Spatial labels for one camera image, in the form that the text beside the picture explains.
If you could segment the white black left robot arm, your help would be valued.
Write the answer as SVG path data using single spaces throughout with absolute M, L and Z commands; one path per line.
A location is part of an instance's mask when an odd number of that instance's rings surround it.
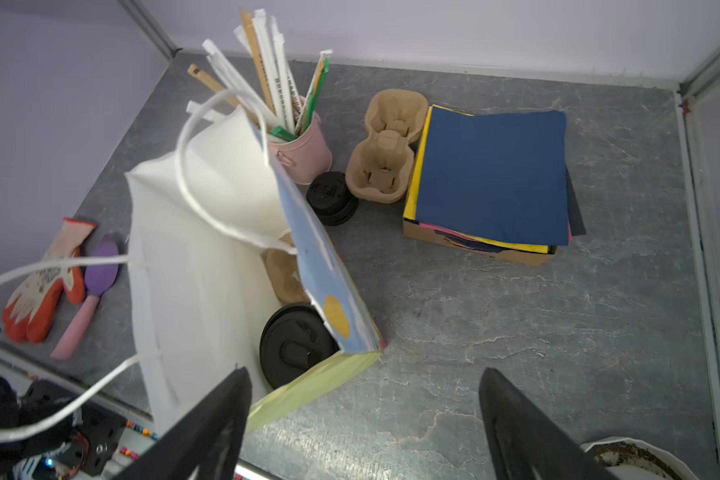
M 34 424 L 72 399 L 70 391 L 47 380 L 32 382 L 20 396 L 0 376 L 0 429 Z M 0 444 L 0 479 L 95 477 L 113 457 L 125 427 L 122 415 L 87 403 L 44 432 Z

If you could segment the brown pulp cup carrier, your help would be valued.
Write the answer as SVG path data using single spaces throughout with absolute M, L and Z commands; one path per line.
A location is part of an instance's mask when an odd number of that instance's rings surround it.
M 301 283 L 295 255 L 282 250 L 268 249 L 264 255 L 264 262 L 273 291 L 283 304 L 309 302 Z

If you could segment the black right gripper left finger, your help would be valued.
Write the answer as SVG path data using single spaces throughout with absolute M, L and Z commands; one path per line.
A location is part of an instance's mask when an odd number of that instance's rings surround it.
M 117 477 L 234 478 L 251 401 L 248 370 L 234 370 Z

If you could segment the illustrated paper bag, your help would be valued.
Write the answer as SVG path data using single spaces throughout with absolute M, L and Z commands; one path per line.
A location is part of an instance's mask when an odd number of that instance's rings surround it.
M 323 225 L 269 153 L 248 94 L 223 120 L 204 117 L 215 94 L 183 125 L 175 150 L 126 175 L 132 214 L 128 250 L 110 258 L 129 277 L 138 365 L 154 426 L 169 431 L 228 374 L 252 383 L 248 426 L 258 429 L 358 375 L 385 344 Z M 318 326 L 338 350 L 292 381 L 266 379 L 260 342 L 280 301 L 264 254 L 293 257 Z

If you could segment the black cup lid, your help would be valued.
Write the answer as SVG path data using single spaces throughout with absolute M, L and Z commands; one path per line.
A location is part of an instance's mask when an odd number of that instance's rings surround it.
M 259 345 L 260 365 L 272 389 L 280 388 L 339 351 L 317 310 L 294 303 L 266 323 Z

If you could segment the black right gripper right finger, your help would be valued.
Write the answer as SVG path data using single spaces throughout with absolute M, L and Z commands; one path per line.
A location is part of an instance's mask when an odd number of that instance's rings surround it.
M 613 479 L 499 370 L 487 368 L 479 404 L 498 479 Z

